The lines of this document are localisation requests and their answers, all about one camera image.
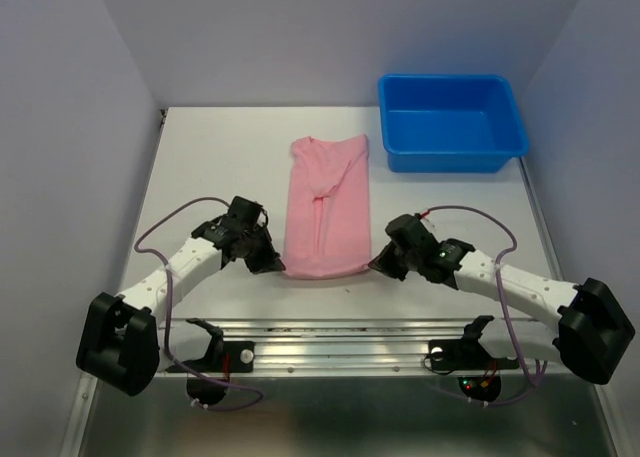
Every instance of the black bracket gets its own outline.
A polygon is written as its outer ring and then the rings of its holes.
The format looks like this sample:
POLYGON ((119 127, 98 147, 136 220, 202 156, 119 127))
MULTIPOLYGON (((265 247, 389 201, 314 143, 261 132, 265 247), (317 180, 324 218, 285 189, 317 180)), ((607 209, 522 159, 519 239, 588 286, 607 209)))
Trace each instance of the black bracket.
MULTIPOLYGON (((244 350, 249 350, 253 354, 255 347, 255 342, 250 340, 227 340, 224 342, 224 346, 222 346, 220 352, 210 352, 207 350, 203 358, 190 360, 185 362, 185 364, 198 372, 222 373, 224 359, 226 355, 229 355, 229 372, 231 374, 250 374, 253 372, 253 360, 244 363, 240 359, 240 355, 244 350)), ((175 374, 184 371, 173 365, 169 367, 166 372, 175 374)))
POLYGON ((139 394, 160 363, 156 319, 104 292, 89 305, 76 365, 127 395, 139 394))
POLYGON ((577 285, 569 307, 560 307, 558 338, 553 345, 562 363, 578 377, 604 385, 611 380, 636 331, 604 283, 587 279, 577 285))
POLYGON ((482 330, 492 320, 493 316, 482 315, 465 326, 464 334, 460 339, 429 341, 431 369, 438 373, 487 370, 493 365, 497 365, 498 370, 517 369, 519 367, 518 361, 494 359, 480 345, 479 339, 482 336, 482 330))

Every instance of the black mount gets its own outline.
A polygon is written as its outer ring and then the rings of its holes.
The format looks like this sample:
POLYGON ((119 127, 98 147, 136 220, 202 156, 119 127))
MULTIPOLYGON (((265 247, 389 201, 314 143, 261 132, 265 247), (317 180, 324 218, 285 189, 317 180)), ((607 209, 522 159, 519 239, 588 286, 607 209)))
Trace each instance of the black mount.
MULTIPOLYGON (((190 324, 197 325, 205 329, 211 335, 211 343, 204 357, 198 360, 185 362, 190 368, 198 372, 224 373, 225 362, 228 359, 229 374, 248 374, 253 372, 253 360, 242 362, 242 352, 255 352, 255 342, 245 340, 231 340, 222 342, 222 330, 219 327, 209 324, 201 319, 188 319, 190 324)), ((168 373, 184 372, 180 367, 174 365, 169 367, 168 373)), ((227 395, 228 389, 221 385, 212 384, 199 378, 187 377, 187 395, 192 399, 197 399, 203 405, 216 405, 227 395)))
POLYGON ((422 225, 420 214, 404 214, 385 228, 391 242, 369 262, 369 268, 392 279, 404 280, 407 273, 418 272, 429 282, 458 289, 453 273, 460 261, 475 248, 456 239, 438 242, 422 225))
POLYGON ((562 317, 553 345, 574 374, 604 385, 636 331, 607 285, 587 279, 575 288, 578 293, 569 307, 558 309, 562 317))
POLYGON ((480 345, 482 331, 493 316, 481 315, 464 327, 459 339, 429 341, 429 356, 434 372, 454 372, 459 370, 487 370, 497 366, 498 370, 517 369, 517 360, 494 359, 480 345))
POLYGON ((76 365, 127 395, 153 379, 160 355, 156 319, 104 292, 89 305, 76 365))
MULTIPOLYGON (((222 268, 236 259, 244 259, 252 274, 284 270, 267 230, 264 208, 242 197, 234 197, 227 213, 200 225, 191 234, 204 238, 222 251, 222 268), (260 214, 265 223, 258 224, 260 214)), ((223 342, 222 330, 200 319, 190 319, 211 336, 203 359, 195 361, 196 370, 221 369, 220 355, 231 355, 231 372, 251 372, 253 363, 239 361, 239 352, 253 350, 253 343, 223 342)), ((160 363, 156 319, 148 308, 136 309, 122 297, 98 295, 87 312, 76 365, 127 395, 140 393, 153 379, 160 363)))

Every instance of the cable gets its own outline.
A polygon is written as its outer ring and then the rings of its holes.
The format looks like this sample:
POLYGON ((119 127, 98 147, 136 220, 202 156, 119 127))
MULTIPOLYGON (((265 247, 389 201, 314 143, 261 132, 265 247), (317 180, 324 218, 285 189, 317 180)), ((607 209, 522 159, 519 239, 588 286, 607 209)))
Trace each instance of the cable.
POLYGON ((427 354, 424 356, 424 359, 420 359, 420 363, 422 364, 422 367, 427 369, 432 374, 446 376, 446 375, 451 375, 455 372, 455 370, 448 370, 446 372, 436 372, 435 370, 433 370, 431 367, 427 365, 427 359, 430 359, 430 358, 431 358, 431 354, 427 354))
POLYGON ((224 362, 222 364, 222 375, 224 375, 225 382, 231 382, 231 354, 225 352, 224 362))
POLYGON ((220 204, 223 204, 223 205, 229 207, 229 204, 227 202, 225 202, 224 200, 219 199, 217 197, 200 197, 200 198, 197 198, 197 199, 193 199, 193 200, 187 202, 186 204, 181 205, 176 210, 171 212, 169 215, 167 215, 166 217, 163 217, 158 222, 153 224, 148 230, 146 230, 140 236, 140 238, 136 241, 136 243, 133 244, 133 249, 139 254, 153 254, 153 255, 155 255, 162 262, 162 265, 164 267, 165 273, 167 274, 167 314, 165 316, 165 329, 164 329, 164 353, 165 353, 165 355, 175 365, 180 367, 183 371, 187 372, 188 374, 193 375, 194 377, 198 377, 199 379, 201 379, 201 380, 203 380, 205 382, 208 382, 208 383, 214 384, 214 385, 219 385, 221 387, 226 387, 227 389, 231 389, 231 390, 241 390, 241 391, 246 391, 246 392, 251 392, 253 394, 256 394, 255 399, 253 399, 253 400, 251 400, 249 402, 245 402, 244 404, 239 404, 239 405, 235 405, 235 406, 228 406, 228 407, 217 407, 217 406, 216 407, 209 407, 207 405, 200 404, 200 402, 198 402, 197 399, 193 401, 193 404, 195 406, 197 406, 197 407, 199 407, 199 408, 201 408, 203 410, 216 411, 216 412, 232 412, 232 411, 235 411, 235 410, 246 409, 247 407, 251 407, 252 405, 257 404, 258 402, 260 402, 264 398, 264 394, 262 393, 262 391, 260 389, 258 389, 256 387, 250 387, 250 386, 247 386, 247 385, 231 384, 229 382, 224 382, 224 381, 217 380, 217 379, 214 379, 212 377, 209 377, 208 375, 203 374, 202 372, 198 372, 197 370, 192 369, 191 367, 186 365, 181 360, 178 360, 178 358, 175 355, 173 355, 173 353, 171 352, 171 348, 169 346, 170 334, 171 334, 171 315, 173 313, 173 274, 169 270, 169 259, 167 259, 160 251, 158 251, 156 249, 153 249, 153 248, 150 248, 150 247, 149 248, 140 247, 142 242, 147 237, 149 237, 149 235, 151 235, 156 229, 158 229, 158 227, 160 227, 161 225, 166 223, 171 218, 175 217, 177 214, 179 214, 180 212, 185 210, 187 207, 191 207, 194 204, 197 204, 199 202, 205 202, 205 201, 218 202, 220 204))
POLYGON ((493 373, 491 374, 491 377, 489 377, 489 380, 485 380, 480 385, 482 385, 483 387, 487 387, 491 383, 491 381, 495 378, 497 373, 498 373, 498 361, 494 360, 493 361, 493 373))
POLYGON ((531 384, 532 387, 538 387, 538 385, 540 385, 540 380, 542 379, 542 375, 539 373, 540 363, 538 360, 536 360, 536 376, 535 377, 532 376, 525 362, 524 352, 522 352, 522 347, 520 346, 520 342, 518 342, 518 337, 516 336, 515 329, 513 328, 513 322, 511 321, 511 315, 509 314, 509 307, 507 305, 507 298, 505 297, 504 285, 502 283, 502 274, 500 273, 500 263, 502 262, 502 258, 505 255, 515 251, 518 248, 518 239, 516 239, 516 236, 514 235, 514 233, 511 232, 511 230, 509 230, 509 228, 505 224, 500 222, 495 217, 487 214, 486 212, 483 212, 482 210, 476 209, 474 207, 468 207, 466 205, 438 205, 436 207, 431 207, 430 209, 427 209, 426 212, 423 212, 422 214, 420 214, 420 219, 424 219, 427 215, 429 215, 431 212, 435 212, 436 210, 465 210, 468 212, 473 212, 474 214, 481 215, 482 217, 490 220, 491 222, 496 224, 498 227, 500 227, 502 230, 504 230, 504 232, 511 239, 511 247, 507 247, 506 249, 501 251, 497 255, 495 260, 496 285, 498 287, 498 298, 500 300, 500 306, 502 307, 504 321, 505 321, 505 324, 507 325, 507 330, 509 331, 509 337, 511 338, 511 343, 513 344, 513 348, 516 351, 516 357, 518 359, 518 363, 520 364, 520 367, 522 368, 522 372, 524 373, 525 377, 527 378, 527 380, 529 381, 529 384, 531 384))
MULTIPOLYGON (((497 360, 494 360, 494 361, 493 361, 493 366, 494 366, 494 368, 495 368, 495 366, 496 366, 496 364, 497 364, 497 363, 498 363, 498 361, 497 361, 497 360)), ((484 371, 484 374, 482 374, 482 378, 483 378, 483 379, 485 379, 485 378, 487 377, 487 375, 489 375, 489 372, 491 372, 491 369, 487 369, 487 370, 485 370, 485 371, 484 371)))

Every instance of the screw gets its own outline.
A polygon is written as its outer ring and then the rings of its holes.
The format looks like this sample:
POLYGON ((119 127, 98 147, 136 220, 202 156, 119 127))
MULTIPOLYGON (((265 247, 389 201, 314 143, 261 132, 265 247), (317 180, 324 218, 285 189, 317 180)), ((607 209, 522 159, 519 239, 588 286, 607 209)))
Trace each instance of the screw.
POLYGON ((250 364, 251 362, 253 362, 253 352, 251 352, 249 349, 244 349, 242 352, 240 352, 240 362, 242 362, 243 364, 250 364))

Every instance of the black clamp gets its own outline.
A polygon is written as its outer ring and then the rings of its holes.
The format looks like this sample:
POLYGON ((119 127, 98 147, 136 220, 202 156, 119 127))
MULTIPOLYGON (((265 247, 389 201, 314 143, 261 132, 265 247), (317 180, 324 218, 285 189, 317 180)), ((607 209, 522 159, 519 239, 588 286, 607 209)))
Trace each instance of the black clamp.
POLYGON ((224 349, 224 332, 222 329, 210 324, 206 320, 197 318, 187 319, 187 323, 204 329, 211 336, 209 347, 207 347, 204 357, 199 360, 205 362, 218 362, 224 349))
POLYGON ((393 279, 404 280, 410 270, 429 282, 458 289, 454 272, 475 248, 466 242, 447 239, 438 242, 421 222, 420 214, 404 214, 385 228, 391 242, 369 262, 369 268, 393 279))
POLYGON ((491 315, 481 315, 465 325, 461 338, 429 341, 431 368, 435 372, 486 370, 491 365, 495 365, 497 370, 517 369, 517 360, 494 359, 480 344, 482 331, 493 320, 491 315))
POLYGON ((234 197, 224 215, 203 222, 193 232, 194 239, 203 238, 222 251, 222 266, 243 259, 252 274, 281 272, 285 266, 273 247, 271 234, 264 225, 258 225, 264 208, 242 197, 234 197))

